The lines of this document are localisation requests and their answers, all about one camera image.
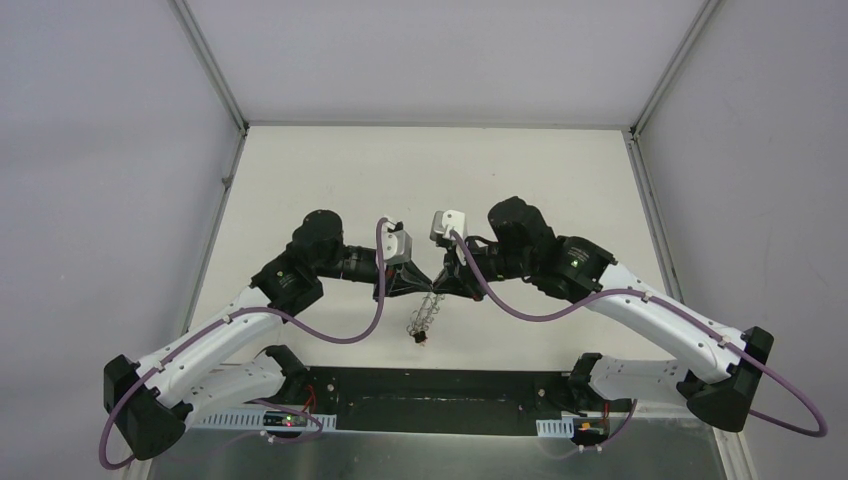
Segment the metal disc with keyrings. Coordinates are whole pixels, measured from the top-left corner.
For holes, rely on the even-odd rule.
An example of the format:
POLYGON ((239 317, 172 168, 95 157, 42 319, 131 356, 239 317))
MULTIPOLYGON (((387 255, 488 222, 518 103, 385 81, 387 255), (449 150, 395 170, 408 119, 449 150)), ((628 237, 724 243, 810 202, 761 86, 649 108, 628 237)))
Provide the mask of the metal disc with keyrings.
POLYGON ((411 313, 410 321, 406 328, 411 338, 417 332, 423 331, 427 334, 430 325, 440 311, 441 303, 444 299, 445 296, 434 293, 428 293, 423 297, 420 306, 411 313))

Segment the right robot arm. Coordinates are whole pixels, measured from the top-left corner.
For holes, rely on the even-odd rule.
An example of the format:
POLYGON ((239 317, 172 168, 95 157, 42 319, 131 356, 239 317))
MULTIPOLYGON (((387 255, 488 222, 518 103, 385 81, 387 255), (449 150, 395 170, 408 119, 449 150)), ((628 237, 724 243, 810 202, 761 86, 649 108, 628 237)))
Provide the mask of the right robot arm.
POLYGON ((743 430, 774 338, 759 327, 724 325, 655 289, 608 250, 579 236, 558 236, 541 211, 513 196, 493 206, 487 240, 467 232, 464 213, 435 213, 430 238, 445 249, 437 294, 480 301, 492 283, 521 280, 550 298, 619 322, 670 354, 621 360, 585 353, 572 368, 567 393, 583 410, 604 400, 647 400, 684 406, 704 423, 743 430))

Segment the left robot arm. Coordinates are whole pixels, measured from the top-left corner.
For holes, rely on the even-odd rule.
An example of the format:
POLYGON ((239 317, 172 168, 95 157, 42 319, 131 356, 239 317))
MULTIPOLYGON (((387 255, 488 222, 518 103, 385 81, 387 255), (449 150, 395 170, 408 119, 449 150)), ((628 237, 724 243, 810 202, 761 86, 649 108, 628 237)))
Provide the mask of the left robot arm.
POLYGON ((336 345, 358 343, 378 326, 386 299, 429 293, 432 282, 412 260, 412 239, 399 221, 378 220, 373 248, 347 245, 341 217, 330 210, 306 215, 283 252, 255 274, 221 311, 170 344, 132 360, 118 355, 104 368, 108 419, 99 441, 108 470, 155 458, 204 417, 221 409, 274 397, 297 402, 304 367, 285 346, 269 346, 239 366, 218 370, 238 350, 283 325, 336 345), (336 337, 298 319, 323 295, 322 279, 369 284, 376 310, 359 334, 336 337))

